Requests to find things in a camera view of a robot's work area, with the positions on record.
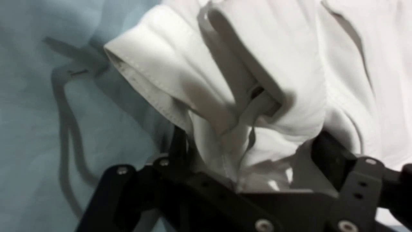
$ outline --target white cloth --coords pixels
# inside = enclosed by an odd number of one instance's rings
[[[308,159],[322,129],[389,168],[412,162],[411,11],[407,0],[168,0],[106,50],[237,191],[330,191]]]

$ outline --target wrinkled fabric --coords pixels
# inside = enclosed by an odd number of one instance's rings
[[[169,0],[106,50],[235,190],[334,194],[311,160],[321,131],[392,169],[412,159],[411,17],[406,0]]]
[[[156,3],[0,2],[0,231],[72,232],[107,168],[165,151],[173,127],[103,52]]]

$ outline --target blue fabric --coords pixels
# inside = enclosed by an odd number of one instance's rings
[[[155,4],[0,2],[2,231],[74,231],[108,167],[166,150],[173,127],[103,53]]]

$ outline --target metal screw head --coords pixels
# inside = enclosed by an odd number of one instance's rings
[[[124,176],[124,175],[126,175],[128,172],[129,172],[129,171],[128,171],[126,167],[121,167],[121,168],[117,169],[117,175],[119,175],[119,176]]]
[[[366,159],[366,163],[370,164],[370,166],[376,166],[376,160],[372,160],[372,159]]]
[[[160,162],[160,166],[161,166],[161,167],[169,167],[169,160],[168,160],[168,159],[163,159],[163,160]]]
[[[258,232],[273,232],[273,225],[267,220],[259,220],[255,227]]]
[[[341,232],[358,232],[358,227],[349,222],[349,221],[340,221],[338,224],[338,229],[341,231]]]

